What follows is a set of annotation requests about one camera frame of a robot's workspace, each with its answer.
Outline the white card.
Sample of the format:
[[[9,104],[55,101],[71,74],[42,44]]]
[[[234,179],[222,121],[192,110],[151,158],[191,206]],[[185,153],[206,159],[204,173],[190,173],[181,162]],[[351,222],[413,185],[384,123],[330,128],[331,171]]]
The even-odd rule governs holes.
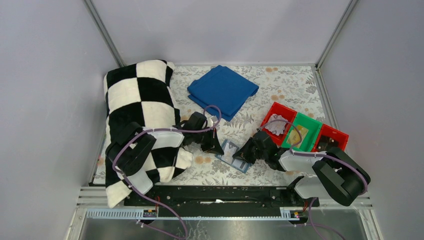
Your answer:
[[[238,150],[237,146],[232,143],[227,143],[223,149],[224,154],[222,160],[231,162],[233,160],[233,154]]]

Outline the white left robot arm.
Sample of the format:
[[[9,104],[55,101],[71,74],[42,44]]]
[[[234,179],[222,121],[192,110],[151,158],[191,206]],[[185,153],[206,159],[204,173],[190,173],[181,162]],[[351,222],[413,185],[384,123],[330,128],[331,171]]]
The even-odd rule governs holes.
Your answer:
[[[107,146],[105,156],[122,184],[128,178],[146,194],[154,184],[170,182],[191,167],[193,154],[185,146],[196,143],[203,152],[224,153],[217,130],[209,123],[200,112],[164,131],[131,122]]]

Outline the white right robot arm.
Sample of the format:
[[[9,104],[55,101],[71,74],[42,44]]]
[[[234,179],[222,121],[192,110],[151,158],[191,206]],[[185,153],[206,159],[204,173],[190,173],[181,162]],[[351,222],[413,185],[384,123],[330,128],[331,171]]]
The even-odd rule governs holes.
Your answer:
[[[292,182],[301,198],[332,198],[346,207],[365,194],[371,182],[368,173],[339,147],[319,152],[278,147],[264,131],[250,137],[232,157],[250,164],[264,160],[278,171],[309,174]]]

